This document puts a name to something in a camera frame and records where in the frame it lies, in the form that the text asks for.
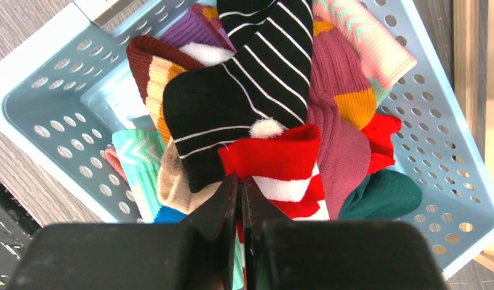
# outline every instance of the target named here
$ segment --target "plastic basket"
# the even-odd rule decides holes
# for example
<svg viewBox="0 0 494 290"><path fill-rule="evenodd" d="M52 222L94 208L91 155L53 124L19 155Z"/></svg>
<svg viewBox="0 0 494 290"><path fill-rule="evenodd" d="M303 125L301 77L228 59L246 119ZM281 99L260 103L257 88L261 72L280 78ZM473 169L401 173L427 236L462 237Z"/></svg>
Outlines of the plastic basket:
<svg viewBox="0 0 494 290"><path fill-rule="evenodd" d="M151 0L110 33L70 4L0 62L0 131L105 222L140 217L103 157L111 132L148 126L126 45L161 36L193 2ZM427 237L450 277L494 241L494 188L413 2L364 2L418 59L379 109L403 120L395 169L424 192L401 220Z"/></svg>

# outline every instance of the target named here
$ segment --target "gray wood surface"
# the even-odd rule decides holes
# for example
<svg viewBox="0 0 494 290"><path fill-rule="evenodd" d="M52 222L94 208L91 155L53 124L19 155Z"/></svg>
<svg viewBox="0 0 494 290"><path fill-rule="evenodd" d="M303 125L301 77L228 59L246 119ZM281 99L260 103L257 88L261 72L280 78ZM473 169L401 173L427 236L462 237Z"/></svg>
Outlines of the gray wood surface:
<svg viewBox="0 0 494 290"><path fill-rule="evenodd" d="M450 82L453 80L452 1L414 0ZM0 0L0 60L69 2L71 1ZM487 1L481 0L481 6L481 23L486 25ZM480 35L480 51L484 52L487 47L487 29L483 25ZM479 71L482 72L479 76L479 104L484 104L486 55L482 53L479 57ZM484 112L484 106L479 106L479 124L484 124ZM478 132L482 132L480 136L483 136L484 128L481 127ZM476 136L476 142L483 152L483 138L480 136ZM99 221L96 215L1 133L0 180L41 225ZM494 289L494 273L470 262L448 284L454 290Z"/></svg>

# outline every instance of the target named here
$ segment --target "black striped sock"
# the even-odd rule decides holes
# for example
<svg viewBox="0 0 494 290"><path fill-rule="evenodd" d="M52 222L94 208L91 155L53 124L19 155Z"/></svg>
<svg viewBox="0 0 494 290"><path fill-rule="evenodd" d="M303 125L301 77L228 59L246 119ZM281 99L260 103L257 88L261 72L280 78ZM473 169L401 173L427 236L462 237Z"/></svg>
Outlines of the black striped sock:
<svg viewBox="0 0 494 290"><path fill-rule="evenodd" d="M266 21L278 0L217 0L216 9L236 49L249 41Z"/></svg>
<svg viewBox="0 0 494 290"><path fill-rule="evenodd" d="M258 119L304 124L313 51L311 0L279 0L230 60L188 71L164 90L163 112L192 192L222 180L220 146Z"/></svg>

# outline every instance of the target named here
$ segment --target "beige sock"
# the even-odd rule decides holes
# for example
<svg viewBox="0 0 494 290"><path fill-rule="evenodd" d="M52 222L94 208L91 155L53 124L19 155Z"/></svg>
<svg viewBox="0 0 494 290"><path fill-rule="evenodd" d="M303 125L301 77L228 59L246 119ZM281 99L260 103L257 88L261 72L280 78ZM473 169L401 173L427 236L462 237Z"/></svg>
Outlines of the beige sock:
<svg viewBox="0 0 494 290"><path fill-rule="evenodd" d="M216 182L206 186L198 193L191 193L188 173L179 159L173 139L170 138L163 157L161 157L161 169L158 173L158 200L161 205L189 214L205 203L216 192L221 183Z"/></svg>

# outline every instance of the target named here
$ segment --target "pile of socks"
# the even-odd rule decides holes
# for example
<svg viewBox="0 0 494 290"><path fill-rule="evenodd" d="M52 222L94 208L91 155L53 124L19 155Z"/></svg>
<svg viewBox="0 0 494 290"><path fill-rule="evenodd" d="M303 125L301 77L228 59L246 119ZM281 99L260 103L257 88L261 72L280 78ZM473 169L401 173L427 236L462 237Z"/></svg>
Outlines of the pile of socks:
<svg viewBox="0 0 494 290"><path fill-rule="evenodd" d="M417 61L358 1L194 4L126 53L154 128L115 132L105 156L144 221L181 221L228 174L252 176L296 221L420 205L413 180L387 168L401 121L376 113ZM236 289L243 274L237 257Z"/></svg>

